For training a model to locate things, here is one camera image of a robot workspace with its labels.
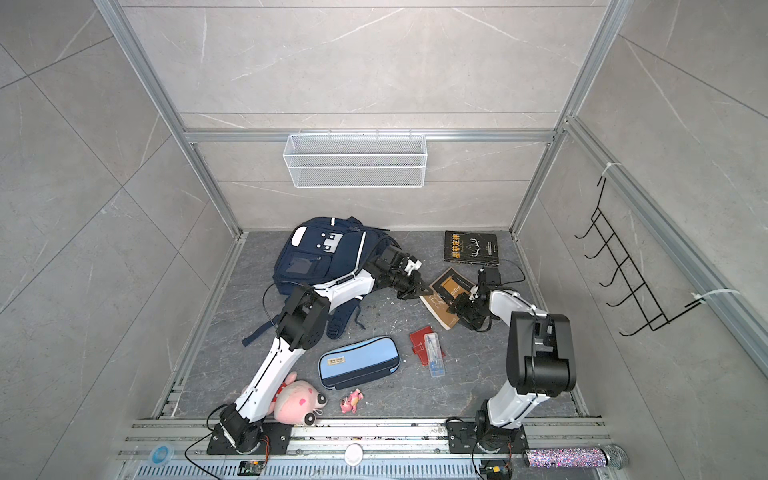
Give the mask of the brown black book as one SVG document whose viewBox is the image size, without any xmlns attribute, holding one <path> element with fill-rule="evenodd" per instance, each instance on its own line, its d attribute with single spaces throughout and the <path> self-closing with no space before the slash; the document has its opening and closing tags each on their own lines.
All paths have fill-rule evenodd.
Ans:
<svg viewBox="0 0 768 480">
<path fill-rule="evenodd" d="M 433 293 L 421 296 L 420 300 L 437 322 L 450 330 L 459 323 L 459 317 L 449 311 L 451 305 L 461 294 L 469 294 L 473 287 L 473 282 L 449 268 L 430 285 Z"/>
</svg>

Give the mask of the navy blue student backpack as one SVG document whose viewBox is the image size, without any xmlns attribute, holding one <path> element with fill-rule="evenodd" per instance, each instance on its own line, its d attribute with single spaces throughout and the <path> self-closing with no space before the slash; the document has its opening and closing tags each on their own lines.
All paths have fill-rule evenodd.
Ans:
<svg viewBox="0 0 768 480">
<path fill-rule="evenodd" d="M 301 284 L 333 283 L 398 246 L 386 229 L 366 226 L 354 217 L 315 217 L 291 233 L 275 262 L 273 284 L 280 294 L 289 295 Z"/>
</svg>

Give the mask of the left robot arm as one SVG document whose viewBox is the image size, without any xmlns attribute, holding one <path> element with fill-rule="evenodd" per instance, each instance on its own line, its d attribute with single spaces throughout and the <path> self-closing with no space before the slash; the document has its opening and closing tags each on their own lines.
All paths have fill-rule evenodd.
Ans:
<svg viewBox="0 0 768 480">
<path fill-rule="evenodd" d="M 219 415 L 214 433 L 240 454 L 261 443 L 261 426 L 279 386 L 298 359 L 321 339 L 330 315 L 345 303 L 384 288 L 401 300 L 432 293 L 422 280 L 421 262 L 396 246 L 367 258 L 357 255 L 351 272 L 325 283 L 297 285 L 277 316 L 271 348 L 249 384 Z"/>
</svg>

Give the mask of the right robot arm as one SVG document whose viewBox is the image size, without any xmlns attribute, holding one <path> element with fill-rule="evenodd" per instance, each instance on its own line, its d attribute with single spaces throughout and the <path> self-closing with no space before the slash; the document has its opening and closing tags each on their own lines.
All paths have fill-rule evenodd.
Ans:
<svg viewBox="0 0 768 480">
<path fill-rule="evenodd" d="M 449 311 L 472 331 L 486 332 L 496 320 L 508 326 L 506 381 L 477 411 L 479 442 L 520 430 L 536 407 L 574 389 L 577 374 L 569 318 L 540 309 L 507 289 L 496 267 L 480 268 L 475 286 L 460 294 Z"/>
</svg>

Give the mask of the red card box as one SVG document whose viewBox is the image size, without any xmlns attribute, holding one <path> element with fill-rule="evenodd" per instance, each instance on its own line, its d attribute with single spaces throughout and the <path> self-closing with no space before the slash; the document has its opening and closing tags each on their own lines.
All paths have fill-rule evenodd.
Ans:
<svg viewBox="0 0 768 480">
<path fill-rule="evenodd" d="M 431 334 L 436 336 L 434 330 L 430 326 L 426 326 L 409 335 L 410 341 L 412 343 L 412 351 L 418 357 L 423 366 L 428 366 L 430 364 L 430 357 L 426 346 L 425 337 Z"/>
</svg>

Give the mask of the black book gold title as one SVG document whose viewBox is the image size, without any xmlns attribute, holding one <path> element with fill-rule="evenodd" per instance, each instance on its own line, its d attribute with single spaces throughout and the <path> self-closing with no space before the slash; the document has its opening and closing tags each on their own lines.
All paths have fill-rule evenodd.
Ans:
<svg viewBox="0 0 768 480">
<path fill-rule="evenodd" d="M 497 235 L 445 231 L 444 260 L 453 263 L 497 266 L 500 260 Z"/>
</svg>

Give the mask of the blue pencil case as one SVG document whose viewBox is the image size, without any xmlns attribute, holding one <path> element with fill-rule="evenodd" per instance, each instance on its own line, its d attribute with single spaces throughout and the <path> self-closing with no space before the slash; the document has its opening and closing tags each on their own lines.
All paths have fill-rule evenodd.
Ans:
<svg viewBox="0 0 768 480">
<path fill-rule="evenodd" d="M 389 376 L 399 366 L 394 340 L 378 336 L 326 352 L 318 361 L 318 373 L 325 389 L 345 390 Z"/>
</svg>

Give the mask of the small pink toy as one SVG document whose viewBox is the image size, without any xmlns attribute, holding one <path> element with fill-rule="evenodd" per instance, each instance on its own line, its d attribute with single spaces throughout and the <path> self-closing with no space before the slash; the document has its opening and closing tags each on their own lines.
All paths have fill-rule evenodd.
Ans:
<svg viewBox="0 0 768 480">
<path fill-rule="evenodd" d="M 344 397 L 340 403 L 340 409 L 344 414 L 356 413 L 358 403 L 364 399 L 360 389 L 355 389 Z"/>
</svg>

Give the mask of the pink pig plush toy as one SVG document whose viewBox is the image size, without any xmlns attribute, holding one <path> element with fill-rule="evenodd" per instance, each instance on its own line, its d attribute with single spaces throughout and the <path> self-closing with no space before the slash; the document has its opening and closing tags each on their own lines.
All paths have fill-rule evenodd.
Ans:
<svg viewBox="0 0 768 480">
<path fill-rule="evenodd" d="M 288 374 L 273 397 L 268 413 L 286 425 L 314 425 L 327 397 L 305 380 L 299 380 L 293 371 Z"/>
</svg>

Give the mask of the white round cap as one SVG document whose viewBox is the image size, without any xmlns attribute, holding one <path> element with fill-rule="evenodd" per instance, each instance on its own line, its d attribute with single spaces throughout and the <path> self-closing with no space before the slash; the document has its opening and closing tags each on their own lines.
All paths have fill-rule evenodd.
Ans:
<svg viewBox="0 0 768 480">
<path fill-rule="evenodd" d="M 356 467 L 360 465 L 364 459 L 364 449 L 358 443 L 353 443 L 347 446 L 344 451 L 344 461 L 350 467 Z"/>
</svg>

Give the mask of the glitter purple tube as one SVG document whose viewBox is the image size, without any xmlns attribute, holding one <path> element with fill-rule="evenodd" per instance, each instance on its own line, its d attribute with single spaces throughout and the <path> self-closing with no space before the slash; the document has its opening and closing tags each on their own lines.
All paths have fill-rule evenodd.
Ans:
<svg viewBox="0 0 768 480">
<path fill-rule="evenodd" d="M 621 470 L 629 464 L 628 455 L 618 445 L 528 449 L 523 454 L 531 468 L 613 468 Z"/>
</svg>

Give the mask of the blue tape roll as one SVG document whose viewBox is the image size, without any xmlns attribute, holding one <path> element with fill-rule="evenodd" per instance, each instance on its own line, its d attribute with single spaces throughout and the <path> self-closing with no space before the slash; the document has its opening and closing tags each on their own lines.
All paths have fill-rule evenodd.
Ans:
<svg viewBox="0 0 768 480">
<path fill-rule="evenodd" d="M 164 467 L 174 457 L 175 449 L 170 444 L 157 444 L 150 451 L 148 461 L 153 467 Z"/>
</svg>

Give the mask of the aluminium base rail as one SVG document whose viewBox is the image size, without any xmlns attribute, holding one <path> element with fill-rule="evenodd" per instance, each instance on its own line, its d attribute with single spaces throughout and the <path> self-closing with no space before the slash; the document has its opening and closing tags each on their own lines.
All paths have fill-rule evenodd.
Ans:
<svg viewBox="0 0 768 480">
<path fill-rule="evenodd" d="M 469 418 L 267 422 L 249 454 L 201 419 L 137 420 L 114 458 L 121 479 L 513 479 L 568 470 L 615 479 L 629 464 L 596 417 L 487 432 Z"/>
</svg>

